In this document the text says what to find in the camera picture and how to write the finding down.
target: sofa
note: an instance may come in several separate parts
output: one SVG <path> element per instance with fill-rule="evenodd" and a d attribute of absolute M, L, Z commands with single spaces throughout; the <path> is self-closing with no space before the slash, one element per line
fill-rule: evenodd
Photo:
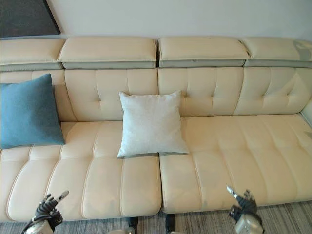
<path fill-rule="evenodd" d="M 312 199 L 312 43 L 282 38 L 72 37 L 0 41 L 0 82 L 50 73 L 65 145 L 0 150 L 0 221 L 69 190 L 64 220 Z M 188 154 L 117 158 L 119 92 L 182 91 Z"/>

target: white wall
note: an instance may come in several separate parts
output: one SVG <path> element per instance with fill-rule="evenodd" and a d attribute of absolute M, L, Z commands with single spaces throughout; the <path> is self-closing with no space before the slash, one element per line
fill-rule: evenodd
<path fill-rule="evenodd" d="M 312 0 L 47 0 L 64 36 L 312 40 Z"/>

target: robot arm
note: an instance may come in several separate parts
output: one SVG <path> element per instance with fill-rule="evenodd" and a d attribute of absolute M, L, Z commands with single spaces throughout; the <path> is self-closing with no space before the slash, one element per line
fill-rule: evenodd
<path fill-rule="evenodd" d="M 262 219 L 256 214 L 257 204 L 254 196 L 246 190 L 244 196 L 239 196 L 231 188 L 227 187 L 228 192 L 238 201 L 240 207 L 233 205 L 229 213 L 236 221 L 235 230 L 238 234 L 262 234 L 264 233 Z"/>
<path fill-rule="evenodd" d="M 56 205 L 69 194 L 63 192 L 57 199 L 48 194 L 38 205 L 35 216 L 23 228 L 21 234 L 52 234 L 55 227 L 63 221 Z"/>

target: light gray pillow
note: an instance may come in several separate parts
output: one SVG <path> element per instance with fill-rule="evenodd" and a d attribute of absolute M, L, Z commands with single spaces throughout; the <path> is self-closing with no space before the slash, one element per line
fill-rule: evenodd
<path fill-rule="evenodd" d="M 117 157 L 189 152 L 181 135 L 181 91 L 170 95 L 119 95 L 124 113 Z"/>

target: carpet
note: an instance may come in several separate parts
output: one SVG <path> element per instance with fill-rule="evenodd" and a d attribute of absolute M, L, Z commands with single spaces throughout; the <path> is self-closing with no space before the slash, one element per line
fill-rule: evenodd
<path fill-rule="evenodd" d="M 267 234 L 312 234 L 312 201 L 259 207 Z M 164 234 L 165 213 L 140 217 L 138 234 Z M 24 223 L 0 223 L 0 234 L 19 234 Z M 125 229 L 126 218 L 67 221 L 56 227 L 55 234 L 106 234 Z M 185 234 L 235 234 L 234 220 L 228 211 L 176 215 L 176 230 Z"/>

